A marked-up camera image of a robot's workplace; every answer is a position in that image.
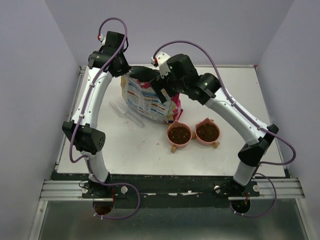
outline gray wall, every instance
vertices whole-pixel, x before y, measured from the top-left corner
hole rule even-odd
[[[28,239],[79,73],[43,0],[0,3],[0,239]]]
[[[257,64],[293,0],[45,0],[75,59],[86,65],[99,48],[100,23],[122,18],[128,26],[130,64],[149,64],[154,51],[172,40],[190,40],[208,50],[218,64]],[[123,32],[120,23],[103,28]],[[190,46],[168,52],[188,53],[195,64],[208,64]]]
[[[320,2],[296,0],[263,54],[257,74],[280,135],[295,146],[299,176],[320,236]],[[285,159],[292,156],[285,146]]]

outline white table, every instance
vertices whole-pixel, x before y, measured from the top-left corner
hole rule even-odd
[[[214,73],[212,67],[197,67],[197,71],[199,74]],[[238,102],[255,117],[270,124],[255,69],[221,67],[219,72],[225,86]],[[76,106],[85,83],[86,81],[82,82]],[[102,154],[106,167],[112,174],[232,176],[235,173],[239,163],[237,154],[244,145],[243,139],[214,111],[185,95],[180,95],[180,99],[184,112],[179,121],[194,129],[196,123],[210,118],[220,127],[220,145],[217,149],[200,145],[193,140],[186,148],[171,153],[171,146],[166,138],[166,125],[143,117],[145,127],[139,128],[128,119],[118,117],[109,102],[124,100],[121,96],[120,77],[112,80],[102,101],[97,127],[106,134]],[[70,162],[69,145],[70,142],[66,140],[60,155],[58,173],[88,173],[83,160],[78,163]],[[73,147],[73,158],[79,155]],[[281,162],[275,141],[263,161]],[[263,165],[259,172],[270,177],[285,176],[282,166]]]

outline bag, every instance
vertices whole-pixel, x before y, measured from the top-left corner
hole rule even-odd
[[[178,120],[183,110],[179,94],[170,98],[164,89],[161,92],[167,101],[161,103],[148,83],[159,74],[158,70],[149,67],[133,66],[127,74],[121,77],[122,97],[136,112],[159,123],[169,124]]]

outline pink bowl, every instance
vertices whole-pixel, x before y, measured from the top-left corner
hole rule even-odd
[[[189,132],[190,132],[190,139],[189,139],[189,141],[187,141],[187,142],[184,143],[184,144],[176,144],[176,143],[172,142],[172,141],[169,139],[169,132],[170,132],[170,130],[171,130],[172,128],[175,128],[175,127],[185,127],[186,129],[188,129]],[[183,123],[181,123],[181,122],[178,122],[177,120],[174,120],[174,122],[173,122],[173,123],[168,127],[168,129],[166,130],[166,138],[168,139],[168,141],[169,141],[169,143],[170,143],[171,146],[174,146],[174,147],[176,147],[177,149],[184,148],[184,147],[186,147],[186,146],[190,143],[190,141],[191,141],[191,139],[192,139],[192,131],[191,131],[191,128],[190,128],[188,125],[185,125],[185,124],[183,124]]]
[[[210,124],[210,125],[213,125],[213,126],[215,126],[217,129],[218,129],[218,131],[219,131],[219,134],[218,134],[218,137],[217,137],[217,139],[216,140],[214,140],[214,141],[210,141],[210,142],[208,142],[208,141],[203,141],[202,139],[200,139],[200,137],[198,137],[198,135],[197,135],[197,128],[199,127],[199,126],[201,126],[201,125],[203,125],[203,124]],[[197,125],[195,125],[195,138],[196,138],[196,140],[200,143],[200,144],[202,144],[202,145],[212,145],[212,144],[214,144],[214,143],[216,143],[217,141],[218,141],[218,139],[220,138],[220,128],[217,126],[217,124],[215,124],[212,120],[210,120],[209,118],[206,118],[205,120],[203,120],[202,122],[199,122]]]

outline wooden block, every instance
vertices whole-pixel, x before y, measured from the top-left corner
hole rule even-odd
[[[175,146],[171,147],[171,152],[174,154],[176,152],[177,148]]]
[[[215,142],[214,144],[212,144],[211,146],[216,149],[217,147],[219,147],[219,145],[220,145],[220,142],[216,141],[216,142]]]

